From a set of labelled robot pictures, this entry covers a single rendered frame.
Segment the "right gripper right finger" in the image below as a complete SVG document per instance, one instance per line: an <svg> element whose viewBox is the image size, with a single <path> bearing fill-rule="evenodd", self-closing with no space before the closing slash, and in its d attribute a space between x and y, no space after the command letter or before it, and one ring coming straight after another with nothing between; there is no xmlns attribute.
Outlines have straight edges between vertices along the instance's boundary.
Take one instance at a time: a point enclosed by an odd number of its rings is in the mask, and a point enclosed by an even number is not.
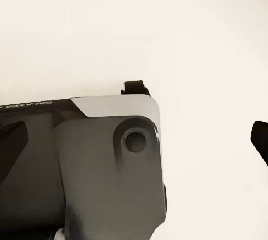
<svg viewBox="0 0 268 240"><path fill-rule="evenodd" d="M268 166L268 123L255 121L252 126L250 140Z"/></svg>

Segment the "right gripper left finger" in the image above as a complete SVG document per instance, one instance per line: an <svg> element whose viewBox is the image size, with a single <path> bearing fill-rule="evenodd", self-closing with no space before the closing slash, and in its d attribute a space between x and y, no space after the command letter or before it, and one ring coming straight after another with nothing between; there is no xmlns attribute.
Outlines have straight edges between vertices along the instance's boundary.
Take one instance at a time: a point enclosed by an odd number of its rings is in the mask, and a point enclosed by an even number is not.
<svg viewBox="0 0 268 240"><path fill-rule="evenodd" d="M28 129L24 121L0 127L0 188L28 142Z"/></svg>

